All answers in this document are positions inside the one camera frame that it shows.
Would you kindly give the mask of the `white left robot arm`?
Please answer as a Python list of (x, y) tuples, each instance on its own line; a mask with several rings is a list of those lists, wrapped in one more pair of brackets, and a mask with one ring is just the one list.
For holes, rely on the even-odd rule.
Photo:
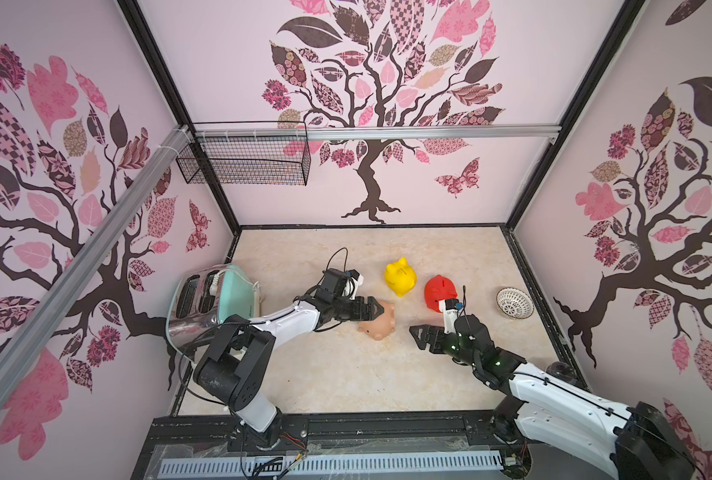
[(229, 317), (216, 329), (193, 370), (193, 379), (258, 434), (279, 424), (280, 410), (261, 393), (274, 351), (308, 333), (322, 333), (334, 321), (371, 322), (384, 307), (358, 288), (363, 276), (355, 270), (327, 269), (319, 282), (269, 316)]

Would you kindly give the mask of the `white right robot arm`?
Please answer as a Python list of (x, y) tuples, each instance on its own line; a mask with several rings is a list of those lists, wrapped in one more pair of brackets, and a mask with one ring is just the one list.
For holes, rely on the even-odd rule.
[(451, 325), (415, 325), (409, 332), (420, 350), (451, 357), (504, 394), (491, 424), (506, 443), (547, 444), (613, 479), (691, 479), (701, 471), (660, 410), (608, 400), (545, 372), (496, 346), (474, 315)]

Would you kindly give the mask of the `pink piggy bank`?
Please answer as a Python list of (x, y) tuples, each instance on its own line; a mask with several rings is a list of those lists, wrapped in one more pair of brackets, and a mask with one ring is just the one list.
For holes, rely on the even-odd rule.
[(383, 313), (375, 320), (360, 322), (358, 331), (369, 336), (375, 341), (382, 341), (393, 334), (396, 329), (395, 304), (388, 301), (380, 301)]

